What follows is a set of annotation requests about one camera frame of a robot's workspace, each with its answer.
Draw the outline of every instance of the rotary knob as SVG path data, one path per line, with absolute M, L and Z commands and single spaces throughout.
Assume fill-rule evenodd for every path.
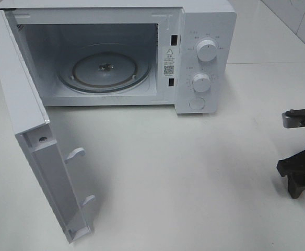
M 205 73 L 196 74 L 192 80 L 193 89 L 198 93 L 206 92 L 210 89 L 211 81 Z
M 209 62 L 216 57 L 216 43 L 212 39 L 201 41 L 196 47 L 196 54 L 203 62 Z

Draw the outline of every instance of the microwave door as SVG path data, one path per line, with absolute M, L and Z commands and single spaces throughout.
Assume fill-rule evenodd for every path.
M 62 156 L 11 29 L 17 27 L 16 21 L 9 13 L 0 10 L 0 80 L 13 131 L 63 232 L 72 242 L 91 231 L 82 207 L 93 196 L 78 202 L 66 167 L 67 161 L 84 150 L 75 149 L 66 159 Z

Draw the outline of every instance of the white microwave oven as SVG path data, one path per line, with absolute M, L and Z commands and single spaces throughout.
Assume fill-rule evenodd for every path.
M 4 0 L 0 80 L 15 136 L 69 242 L 92 229 L 45 106 L 217 109 L 236 13 L 226 0 Z

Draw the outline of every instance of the white knob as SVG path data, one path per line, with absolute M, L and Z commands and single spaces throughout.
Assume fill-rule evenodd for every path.
M 209 62 L 216 57 L 216 44 L 211 39 L 201 41 L 196 47 L 198 58 L 203 62 Z
M 211 82 L 205 73 L 196 74 L 192 80 L 193 89 L 198 93 L 206 92 L 210 89 Z

